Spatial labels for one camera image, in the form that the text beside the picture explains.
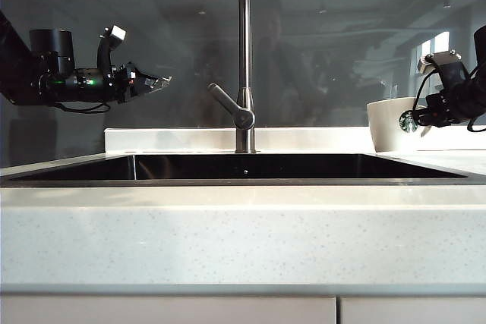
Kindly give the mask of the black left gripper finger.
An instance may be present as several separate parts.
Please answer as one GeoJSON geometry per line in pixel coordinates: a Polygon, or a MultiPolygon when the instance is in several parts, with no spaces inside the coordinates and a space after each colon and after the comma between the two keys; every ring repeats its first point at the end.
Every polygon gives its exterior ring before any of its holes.
{"type": "Polygon", "coordinates": [[[150,94],[150,93],[156,93],[159,91],[162,91],[166,87],[169,86],[168,81],[157,81],[153,83],[140,83],[137,85],[137,94],[139,96],[145,95],[145,94],[150,94]]]}
{"type": "Polygon", "coordinates": [[[150,74],[145,74],[144,72],[138,71],[137,78],[143,85],[169,85],[172,81],[173,76],[167,77],[157,77],[150,74]]]}

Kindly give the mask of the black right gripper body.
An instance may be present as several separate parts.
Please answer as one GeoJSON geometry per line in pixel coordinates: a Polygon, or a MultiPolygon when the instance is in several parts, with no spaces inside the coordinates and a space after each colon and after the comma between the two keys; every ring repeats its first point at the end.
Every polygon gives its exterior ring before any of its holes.
{"type": "Polygon", "coordinates": [[[427,112],[424,117],[426,125],[446,127],[451,124],[460,124],[462,120],[453,114],[446,93],[441,90],[426,97],[427,112]]]}

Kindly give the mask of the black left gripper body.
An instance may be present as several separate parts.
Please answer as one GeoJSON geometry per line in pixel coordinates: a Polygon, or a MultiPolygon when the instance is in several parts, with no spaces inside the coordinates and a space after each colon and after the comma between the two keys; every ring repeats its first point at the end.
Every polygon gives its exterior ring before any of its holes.
{"type": "Polygon", "coordinates": [[[139,96],[134,82],[137,78],[137,68],[132,62],[122,64],[112,69],[115,81],[115,100],[126,103],[139,96]]]}

